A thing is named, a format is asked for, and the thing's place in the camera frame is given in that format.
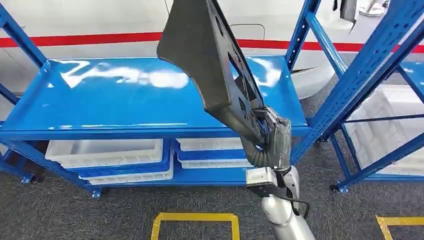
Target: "yellow floor marking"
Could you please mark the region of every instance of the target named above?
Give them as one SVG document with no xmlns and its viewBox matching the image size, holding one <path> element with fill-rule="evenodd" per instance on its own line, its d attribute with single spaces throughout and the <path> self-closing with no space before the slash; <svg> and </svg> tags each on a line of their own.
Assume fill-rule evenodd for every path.
<svg viewBox="0 0 424 240">
<path fill-rule="evenodd" d="M 385 240 L 393 240 L 389 226 L 424 226 L 424 216 L 382 217 L 375 216 Z"/>
<path fill-rule="evenodd" d="M 239 218 L 233 213 L 160 212 L 153 221 L 150 240 L 159 239 L 161 221 L 231 222 L 232 240 L 240 240 Z"/>
</svg>

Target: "blue metal shelf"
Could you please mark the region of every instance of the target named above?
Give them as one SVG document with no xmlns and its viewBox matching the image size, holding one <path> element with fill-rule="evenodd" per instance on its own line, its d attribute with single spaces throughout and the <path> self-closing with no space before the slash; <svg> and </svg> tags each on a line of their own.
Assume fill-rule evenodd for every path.
<svg viewBox="0 0 424 240">
<path fill-rule="evenodd" d="M 247 62 L 260 79 L 265 103 L 291 120 L 294 136 L 307 134 L 284 57 L 255 56 Z M 47 60 L 0 128 L 0 137 L 11 140 L 211 135 L 237 136 L 203 110 L 185 73 L 152 57 Z"/>
<path fill-rule="evenodd" d="M 138 186 L 244 186 L 248 167 L 231 168 L 181 168 L 174 155 L 173 178 L 161 181 L 144 181 L 96 185 L 101 188 Z"/>
<path fill-rule="evenodd" d="M 404 61 L 400 64 L 399 72 L 424 103 L 424 62 Z"/>
<path fill-rule="evenodd" d="M 332 136 L 336 142 L 334 133 L 352 111 L 396 69 L 424 99 L 423 69 L 415 68 L 421 64 L 403 63 L 399 67 L 423 39 L 423 22 L 385 62 L 424 13 L 422 0 L 392 0 L 387 14 L 349 67 L 315 17 L 319 4 L 320 0 L 304 1 L 286 56 L 247 57 L 265 104 L 291 120 L 293 136 L 303 136 L 292 148 L 292 164 L 317 139 Z M 102 187 L 245 184 L 246 168 L 182 169 L 174 159 L 171 180 L 94 186 L 60 164 L 46 160 L 43 153 L 25 141 L 213 138 L 237 134 L 203 111 L 193 82 L 169 63 L 152 57 L 48 60 L 1 4 L 0 19 L 0 26 L 40 68 L 21 99 L 0 85 L 0 93 L 10 102 L 17 102 L 0 127 L 0 142 L 10 149 L 89 190 L 93 197 L 100 196 Z M 307 123 L 290 72 L 309 29 L 335 68 L 339 81 Z M 424 133 L 355 174 L 351 175 L 346 167 L 346 179 L 338 187 L 346 188 L 364 179 L 388 179 L 375 173 L 423 145 Z M 344 167 L 343 154 L 339 153 Z"/>
</svg>

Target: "shelf surface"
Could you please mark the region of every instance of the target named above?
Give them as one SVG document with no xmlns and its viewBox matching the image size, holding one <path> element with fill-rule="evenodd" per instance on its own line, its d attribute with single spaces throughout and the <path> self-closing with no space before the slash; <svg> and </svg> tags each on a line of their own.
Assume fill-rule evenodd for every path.
<svg viewBox="0 0 424 240">
<path fill-rule="evenodd" d="M 95 186 L 103 188 L 137 186 L 244 186 L 246 185 L 247 169 L 249 167 L 181 168 L 181 163 L 177 160 L 176 155 L 174 155 L 172 179 Z"/>
<path fill-rule="evenodd" d="M 305 131 L 307 122 L 284 57 L 248 57 L 247 63 L 265 104 L 291 120 L 294 136 L 303 135 L 297 130 Z M 0 134 L 89 139 L 134 130 L 148 132 L 149 138 L 187 138 L 208 131 L 237 136 L 204 112 L 185 73 L 155 57 L 48 60 Z"/>
<path fill-rule="evenodd" d="M 404 61 L 400 64 L 400 68 L 405 81 L 424 103 L 424 62 Z"/>
</svg>

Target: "blue shelf frame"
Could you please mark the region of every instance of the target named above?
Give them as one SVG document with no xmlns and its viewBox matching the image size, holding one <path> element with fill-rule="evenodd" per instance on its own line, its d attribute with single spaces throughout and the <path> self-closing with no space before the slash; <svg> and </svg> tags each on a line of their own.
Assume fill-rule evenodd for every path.
<svg viewBox="0 0 424 240">
<path fill-rule="evenodd" d="M 8 174 L 12 174 L 18 177 L 21 177 L 21 183 L 29 184 L 31 179 L 33 178 L 33 173 L 25 171 L 24 164 L 26 162 L 26 158 L 21 156 L 16 165 L 10 165 L 7 161 L 11 157 L 13 151 L 7 150 L 3 155 L 0 154 L 0 172 L 5 172 Z"/>
<path fill-rule="evenodd" d="M 349 117 L 350 113 L 356 109 L 356 107 L 369 95 L 369 93 L 378 85 L 379 82 L 386 79 L 393 71 L 399 69 L 402 73 L 402 69 L 399 68 L 399 64 L 405 58 L 405 56 L 412 50 L 412 48 L 418 43 L 419 35 L 418 31 L 415 30 L 411 36 L 401 45 L 401 47 L 386 61 L 383 65 L 385 58 L 389 56 L 391 50 L 395 45 L 406 35 L 412 25 L 419 19 L 423 13 L 423 4 L 419 0 L 393 0 L 391 7 L 387 12 L 386 16 L 382 19 L 381 23 L 377 26 L 369 40 L 365 43 L 362 50 L 359 52 L 357 57 L 354 59 L 352 64 L 347 67 L 343 62 L 340 54 L 336 51 L 330 38 L 324 32 L 323 27 L 320 25 L 315 17 L 315 13 L 320 5 L 320 0 L 305 0 L 303 8 L 301 10 L 299 19 L 294 29 L 287 54 L 285 55 L 285 61 L 282 61 L 281 68 L 283 69 L 280 78 L 290 78 L 288 74 L 293 70 L 293 66 L 298 58 L 299 52 L 305 41 L 309 29 L 312 30 L 319 44 L 321 45 L 325 55 L 328 57 L 331 65 L 334 67 L 335 72 L 339 78 L 339 81 L 325 100 L 323 105 L 320 107 L 318 112 L 310 119 L 308 125 L 298 126 L 296 129 L 298 136 L 304 136 L 304 138 L 292 148 L 291 152 L 291 163 L 296 164 L 301 159 L 301 156 L 316 142 L 318 139 L 336 140 L 334 133 L 339 129 L 343 129 L 343 122 Z M 24 33 L 19 25 L 13 20 L 9 13 L 0 4 L 0 26 L 13 38 L 13 40 L 21 47 L 24 52 L 32 59 L 32 61 L 39 67 L 43 68 L 48 61 L 47 58 L 41 53 L 41 51 L 34 45 L 30 38 Z M 418 83 L 414 76 L 408 75 L 411 82 Z M 19 99 L 12 95 L 4 86 L 0 86 L 0 93 L 7 98 L 11 103 L 16 104 Z M 166 137 L 179 137 L 184 129 L 173 130 L 172 133 Z M 124 186 L 136 186 L 136 185 L 148 185 L 148 183 L 137 183 L 137 184 L 119 184 L 119 185 L 105 185 L 105 186 L 93 186 L 87 183 L 85 180 L 78 178 L 78 175 L 67 171 L 60 164 L 45 159 L 43 153 L 36 150 L 27 140 L 52 140 L 52 139 L 134 139 L 134 138 L 158 138 L 155 134 L 154 129 L 96 129 L 91 131 L 83 130 L 59 130 L 47 133 L 42 130 L 27 130 L 27 131 L 14 131 L 8 132 L 7 130 L 0 131 L 0 141 L 8 146 L 11 150 L 29 158 L 30 160 L 38 163 L 39 165 L 49 169 L 50 171 L 62 176 L 63 178 L 71 181 L 72 183 L 83 187 L 92 193 L 93 197 L 99 197 L 102 191 L 102 187 L 124 187 Z M 224 137 L 216 134 L 215 130 L 211 131 L 199 131 L 192 132 L 191 137 Z M 227 131 L 228 137 L 233 136 L 232 131 Z M 412 141 L 401 146 L 397 150 L 390 153 L 385 159 L 380 159 L 371 166 L 361 169 L 360 174 L 356 173 L 353 175 L 348 174 L 347 169 L 343 171 L 348 175 L 346 180 L 339 184 L 340 188 L 356 183 L 366 178 L 372 178 L 371 175 L 378 171 L 378 168 L 387 166 L 393 161 L 405 156 L 405 154 L 412 152 L 413 150 L 422 147 L 423 135 L 421 134 Z M 340 164 L 346 165 L 346 161 L 343 159 Z M 187 174 L 193 171 L 197 174 L 202 170 L 181 170 L 181 173 Z M 231 169 L 222 171 L 240 171 L 240 169 Z M 160 185 L 166 185 L 169 182 L 161 182 Z M 174 181 L 175 183 L 182 183 L 185 181 Z M 219 184 L 218 181 L 212 181 L 213 185 Z"/>
<path fill-rule="evenodd" d="M 384 26 L 386 31 L 391 33 L 391 35 L 403 36 L 411 29 L 411 27 L 418 20 L 416 17 L 420 16 L 424 11 L 424 3 L 419 1 L 408 1 L 402 6 L 402 1 L 392 1 L 391 8 L 387 12 L 387 15 L 381 21 L 380 25 L 374 31 L 368 42 L 373 40 L 373 36 L 379 30 L 380 26 Z M 402 159 L 403 157 L 421 149 L 424 146 L 424 133 L 419 134 L 417 137 L 406 142 L 399 148 L 393 150 L 386 156 L 381 159 L 377 159 L 371 165 L 361 168 L 359 165 L 356 151 L 353 146 L 352 140 L 350 139 L 345 125 L 346 123 L 358 123 L 358 122 L 373 122 L 373 121 L 385 121 L 385 120 L 401 120 L 401 119 L 414 119 L 414 118 L 424 118 L 424 114 L 415 114 L 415 115 L 403 115 L 403 116 L 388 116 L 388 117 L 377 117 L 369 119 L 356 119 L 356 120 L 347 120 L 351 114 L 362 104 L 362 102 L 381 84 L 383 81 L 388 79 L 392 73 L 399 72 L 405 81 L 411 86 L 420 100 L 424 103 L 424 62 L 404 62 L 405 58 L 411 53 L 416 45 L 418 45 L 424 39 L 424 21 L 418 23 L 416 28 L 410 33 L 410 35 L 403 41 L 400 47 L 391 55 L 387 61 L 383 64 L 382 62 L 372 62 L 368 61 L 367 58 L 359 58 L 358 55 L 355 58 L 362 59 L 362 61 L 367 62 L 367 64 L 372 63 L 373 65 L 379 66 L 374 69 L 374 71 L 368 71 L 369 73 L 375 72 L 375 74 L 364 84 L 360 91 L 352 98 L 352 100 L 346 105 L 345 108 L 341 109 L 340 114 L 329 124 L 327 129 L 322 133 L 321 139 L 326 140 L 330 138 L 334 150 L 336 152 L 337 158 L 340 162 L 342 172 L 345 179 L 337 181 L 335 188 L 340 192 L 347 192 L 348 187 L 356 184 L 360 181 L 423 181 L 423 176 L 417 175 L 396 175 L 396 174 L 380 174 L 377 173 L 379 170 L 389 166 L 390 164 Z M 399 39 L 390 40 L 389 43 L 397 43 Z M 375 49 L 371 53 L 381 52 L 382 49 Z M 335 133 L 341 131 L 344 140 L 347 143 L 347 148 L 351 154 L 353 161 L 356 166 L 356 173 L 351 174 L 349 170 L 346 159 L 343 156 L 343 153 L 340 149 L 338 140 L 335 137 Z"/>
</svg>

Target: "white plastic bin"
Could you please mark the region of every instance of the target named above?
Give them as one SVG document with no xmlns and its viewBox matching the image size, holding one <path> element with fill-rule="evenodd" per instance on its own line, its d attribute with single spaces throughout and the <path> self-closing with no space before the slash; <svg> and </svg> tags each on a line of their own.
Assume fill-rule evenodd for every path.
<svg viewBox="0 0 424 240">
<path fill-rule="evenodd" d="M 104 185 L 169 180 L 173 177 L 174 158 L 171 157 L 171 159 L 169 160 L 169 170 L 167 171 L 80 178 L 89 181 L 92 185 Z"/>
<path fill-rule="evenodd" d="M 181 151 L 243 149 L 239 137 L 177 138 Z"/>
<path fill-rule="evenodd" d="M 247 159 L 180 160 L 183 169 L 250 168 Z"/>
<path fill-rule="evenodd" d="M 381 84 L 350 120 L 424 113 L 424 104 L 408 85 Z M 376 162 L 424 130 L 422 118 L 355 122 L 345 125 L 361 168 Z M 424 176 L 424 148 L 377 172 Z"/>
<path fill-rule="evenodd" d="M 163 139 L 52 140 L 45 158 L 65 169 L 158 163 Z"/>
<path fill-rule="evenodd" d="M 180 149 L 177 151 L 178 161 L 183 169 L 209 169 L 209 168 L 248 168 L 252 165 L 246 158 L 209 158 L 202 151 L 242 150 L 239 137 L 217 138 L 178 138 Z M 196 158 L 190 158 L 196 152 Z"/>
</svg>

